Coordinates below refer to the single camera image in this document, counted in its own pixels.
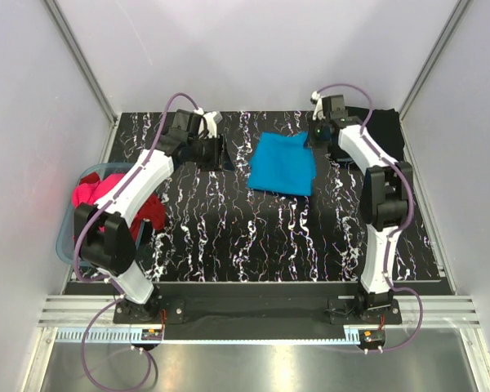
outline translucent blue bin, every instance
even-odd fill
[[[101,163],[93,167],[89,167],[82,175],[80,179],[85,176],[96,172],[101,180],[104,180],[108,176],[114,173],[127,173],[131,170],[133,163]],[[74,228],[73,228],[73,215],[74,207],[71,203],[71,195],[69,195],[69,206],[65,212],[64,221],[60,227],[60,232],[58,233],[58,239],[56,240],[56,254],[60,260],[65,264],[73,264],[73,254],[74,254]],[[89,266],[90,264],[86,261],[80,259],[80,265]]]

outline pink cloth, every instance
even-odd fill
[[[78,207],[82,203],[92,205],[96,203],[96,200],[104,197],[112,188],[114,188],[123,176],[123,174],[111,174],[103,181],[97,181],[92,184],[88,184],[87,182],[80,184],[74,189],[73,195],[71,196],[71,202],[74,207]]]
[[[95,173],[84,177],[80,185],[74,188],[71,203],[76,208],[81,203],[93,205],[99,198],[103,198],[123,178],[123,174],[111,174],[105,180],[100,181]],[[150,221],[153,229],[161,230],[165,227],[165,207],[156,194],[151,194],[147,201],[132,220],[130,231],[132,238],[136,241],[140,232],[142,221]]]

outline blue cloth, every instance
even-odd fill
[[[303,147],[307,134],[281,136],[264,132],[251,159],[248,187],[281,194],[310,196],[316,177],[311,149]]]

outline white backdrop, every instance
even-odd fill
[[[305,109],[332,82],[399,108],[456,2],[58,0],[118,112],[177,91],[209,109]]]
[[[473,2],[404,119],[461,294],[490,349],[490,0]]]
[[[47,294],[62,287],[56,235],[108,130],[42,2],[0,0],[0,392],[18,390]]]

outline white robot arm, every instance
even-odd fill
[[[310,100],[315,109],[305,145],[310,148],[327,146],[331,154],[339,147],[364,174],[359,208],[367,224],[368,241],[365,268],[359,280],[357,311],[363,314],[388,308],[394,293],[386,279],[392,279],[396,243],[401,234],[399,226],[406,219],[408,203],[412,203],[389,163],[399,168],[409,184],[412,183],[412,167],[390,157],[367,130],[362,129],[357,118],[349,117],[343,96],[321,97],[315,91]]]
[[[178,110],[148,162],[145,160],[149,151],[144,149],[134,167],[95,206],[81,204],[75,210],[77,238],[97,208],[113,201],[88,230],[80,254],[102,274],[110,276],[134,304],[148,304],[156,290],[134,260],[136,246],[128,228],[149,196],[181,164],[195,162],[203,171],[234,169],[226,152],[225,138],[217,133],[220,120],[218,112]]]

